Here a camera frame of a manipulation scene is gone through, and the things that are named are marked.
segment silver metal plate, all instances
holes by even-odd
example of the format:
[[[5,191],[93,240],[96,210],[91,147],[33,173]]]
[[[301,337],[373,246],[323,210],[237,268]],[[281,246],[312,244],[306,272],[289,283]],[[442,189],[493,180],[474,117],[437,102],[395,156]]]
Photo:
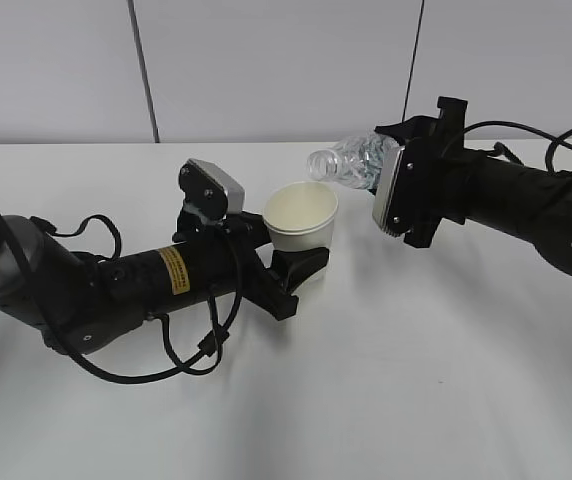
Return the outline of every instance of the silver metal plate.
[[[237,183],[233,177],[211,162],[189,158],[188,163],[195,166],[222,188],[228,199],[227,214],[242,212],[244,209],[244,187]]]
[[[373,220],[375,220],[375,223],[383,232],[393,236],[398,235],[394,235],[391,232],[388,225],[386,225],[386,219],[388,218],[390,202],[393,198],[395,182],[397,181],[397,174],[403,155],[404,147],[394,148],[388,152],[384,159],[384,166],[382,167],[377,193],[375,194],[375,203],[373,204]]]

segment table surface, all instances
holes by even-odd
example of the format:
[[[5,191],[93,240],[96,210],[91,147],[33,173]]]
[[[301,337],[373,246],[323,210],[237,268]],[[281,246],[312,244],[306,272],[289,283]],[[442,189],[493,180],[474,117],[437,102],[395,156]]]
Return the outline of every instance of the table surface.
[[[507,143],[542,166],[544,142]],[[187,158],[220,165],[261,211],[320,145],[0,146],[0,211],[62,231],[101,212],[133,253],[170,243]],[[244,302],[211,376],[104,383],[0,313],[0,480],[572,478],[572,278],[473,223],[415,250],[379,232],[369,194],[336,191],[326,279],[283,323]],[[112,248],[100,226],[63,243]],[[173,316],[184,354],[207,329],[204,305]],[[168,367],[156,322],[91,357]]]

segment white paper cup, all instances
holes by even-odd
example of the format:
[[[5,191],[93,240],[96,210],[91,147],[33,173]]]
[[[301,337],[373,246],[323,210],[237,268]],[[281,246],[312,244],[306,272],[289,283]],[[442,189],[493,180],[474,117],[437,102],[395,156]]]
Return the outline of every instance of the white paper cup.
[[[324,183],[292,183],[275,192],[263,213],[275,249],[301,252],[330,248],[338,205],[337,195]],[[305,283],[319,280],[325,270]]]

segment plastic water bottle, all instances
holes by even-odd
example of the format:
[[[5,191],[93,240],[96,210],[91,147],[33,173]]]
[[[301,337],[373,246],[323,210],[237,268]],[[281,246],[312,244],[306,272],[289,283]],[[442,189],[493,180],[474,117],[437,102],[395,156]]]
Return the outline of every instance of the plastic water bottle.
[[[386,155],[398,146],[392,138],[375,132],[347,137],[332,148],[311,153],[308,173],[313,180],[337,182],[350,188],[374,188]]]

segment yellow warning label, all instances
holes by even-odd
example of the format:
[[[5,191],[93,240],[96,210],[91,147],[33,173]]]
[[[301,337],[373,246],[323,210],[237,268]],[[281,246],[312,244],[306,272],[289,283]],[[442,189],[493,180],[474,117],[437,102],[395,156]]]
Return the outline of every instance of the yellow warning label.
[[[188,270],[179,252],[174,247],[160,248],[157,251],[166,264],[166,270],[168,270],[170,283],[173,287],[173,295],[188,292],[190,290]]]

